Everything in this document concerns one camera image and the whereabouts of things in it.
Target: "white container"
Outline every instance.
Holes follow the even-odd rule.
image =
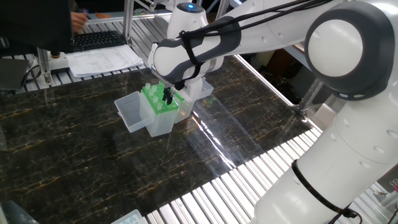
[[[137,131],[154,122],[153,117],[146,117],[144,119],[140,116],[141,100],[140,93],[135,91],[130,95],[115,100],[114,104],[119,110],[119,115],[122,117],[124,124],[130,133]]]
[[[137,209],[112,222],[112,224],[148,224]]]
[[[160,107],[165,105],[159,97],[157,97],[156,102]],[[155,110],[149,103],[146,94],[138,91],[120,98],[114,103],[130,133],[146,127],[151,137],[171,132],[178,113],[178,106],[175,102],[171,111],[161,113],[159,109]]]
[[[167,134],[172,131],[175,123],[191,115],[195,102],[184,100],[181,96],[174,97],[173,110],[166,112],[159,112],[159,109],[156,110],[154,108],[156,103],[160,104],[160,106],[165,106],[161,99],[162,96],[159,95],[159,90],[163,90],[164,86],[162,84],[156,86],[158,95],[156,98],[154,97],[156,94],[151,94],[152,97],[150,99],[153,101],[152,103],[149,102],[147,95],[151,92],[153,86],[150,86],[148,83],[141,92],[135,91],[114,102],[119,110],[118,114],[122,117],[130,133],[146,127],[151,137]],[[210,96],[212,91],[213,87],[203,79],[200,98]]]
[[[161,134],[170,133],[173,129],[174,120],[177,116],[178,110],[155,114],[155,111],[143,93],[139,94],[139,98],[141,100],[141,108],[139,113],[141,118],[143,120],[153,119],[153,122],[146,126],[149,135],[151,137],[155,137],[160,136]]]

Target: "test tube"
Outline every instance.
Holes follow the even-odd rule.
[[[153,96],[155,94],[156,86],[152,86],[149,90],[149,96]]]

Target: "person's hand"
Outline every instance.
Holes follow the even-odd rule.
[[[72,30],[74,33],[79,33],[86,22],[88,21],[87,13],[71,12],[72,15]]]

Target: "metal slats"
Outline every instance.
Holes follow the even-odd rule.
[[[183,202],[181,199],[171,202],[173,215],[183,224],[248,223],[263,193],[289,168],[289,162],[298,159],[320,135],[321,132],[313,128],[184,195]],[[364,224],[387,222],[389,215],[368,196],[373,196],[374,190],[381,191],[377,185],[372,185],[350,206],[362,216]],[[179,218],[184,216],[192,220]],[[337,223],[358,224],[359,218],[341,217]]]
[[[170,14],[164,14],[165,18],[170,16]],[[121,24],[123,19],[106,19],[103,21],[88,21],[87,24],[84,26],[81,33],[90,33],[90,32],[101,32],[107,30],[116,30],[120,34],[123,32],[123,25]],[[149,51],[152,48],[153,42],[160,42],[164,38],[166,38],[167,33],[167,23],[163,21],[163,19],[154,18],[154,17],[135,17],[132,21],[132,41],[133,46],[132,49],[140,56],[144,62],[147,61]],[[31,63],[34,61],[34,55],[16,55],[13,57],[5,57],[5,58],[14,58],[14,59],[27,59]],[[62,72],[62,73],[55,73],[52,75],[54,79],[54,85],[64,85],[74,82],[81,82],[85,80],[91,80],[94,78],[100,78],[110,75],[115,75],[124,72],[130,72],[133,70],[143,69],[146,68],[145,65],[135,66],[131,68],[125,68],[118,71],[107,72],[99,75],[92,75],[89,77],[84,78],[76,78],[72,74],[71,71]],[[49,86],[46,85],[43,79],[38,78],[36,80],[27,82],[26,86],[21,88],[16,94],[25,93],[27,91],[35,91],[41,90],[44,88],[48,88]]]
[[[187,208],[188,213],[195,220],[195,223],[210,223],[191,193],[182,196],[182,202]]]
[[[211,223],[224,223],[223,219],[220,217],[216,208],[209,201],[204,191],[201,188],[192,191],[193,198],[199,204],[201,210],[206,215],[207,219]]]
[[[174,213],[177,215],[178,220],[180,220],[183,224],[194,224],[193,218],[191,214],[189,214],[187,208],[182,203],[181,199],[176,199],[175,201],[171,202],[171,207]]]

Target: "desk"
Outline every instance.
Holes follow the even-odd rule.
[[[213,94],[170,134],[129,133],[114,100],[157,83],[149,69],[0,96],[0,201],[40,224],[143,215],[308,128],[247,67],[228,57]]]

